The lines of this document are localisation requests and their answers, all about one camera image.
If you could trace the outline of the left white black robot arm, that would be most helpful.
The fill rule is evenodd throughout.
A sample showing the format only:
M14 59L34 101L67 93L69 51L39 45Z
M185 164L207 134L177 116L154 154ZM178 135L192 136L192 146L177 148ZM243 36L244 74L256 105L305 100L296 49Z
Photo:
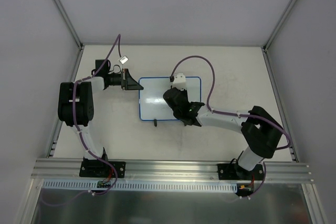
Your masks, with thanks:
M94 135L93 117L95 93L110 86L120 86L123 91L143 90L126 68L115 73L111 71L109 60L96 60L91 76L76 82L62 82L58 98L58 118L78 135L83 147L83 161L95 160L91 170L99 177L108 174L110 165L106 151L100 140Z

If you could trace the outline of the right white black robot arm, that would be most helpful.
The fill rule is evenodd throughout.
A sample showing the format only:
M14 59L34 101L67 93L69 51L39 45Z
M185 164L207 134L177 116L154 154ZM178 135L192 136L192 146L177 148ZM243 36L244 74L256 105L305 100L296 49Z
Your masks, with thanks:
M262 107L254 106L247 114L216 113L205 103L190 102L187 91L170 88L163 99L176 119L190 126L213 126L240 133L248 147L234 165L240 179L248 179L263 159L271 159L283 135L283 128Z

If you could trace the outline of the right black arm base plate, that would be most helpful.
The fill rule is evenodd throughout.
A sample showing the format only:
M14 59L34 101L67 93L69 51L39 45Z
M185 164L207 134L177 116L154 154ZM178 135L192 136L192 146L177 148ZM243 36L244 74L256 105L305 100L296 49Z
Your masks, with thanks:
M251 171L241 168L238 164L217 164L219 180L263 180L265 177L262 164L257 164Z

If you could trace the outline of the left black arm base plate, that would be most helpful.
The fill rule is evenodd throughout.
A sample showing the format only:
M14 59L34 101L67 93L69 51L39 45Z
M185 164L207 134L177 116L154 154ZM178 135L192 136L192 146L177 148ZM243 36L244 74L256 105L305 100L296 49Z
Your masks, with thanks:
M116 169L117 177L124 178L126 162L109 161L109 163ZM112 172L111 177L115 178L115 172L109 165L96 159L84 158L81 162L79 176L86 178L107 178L110 172Z

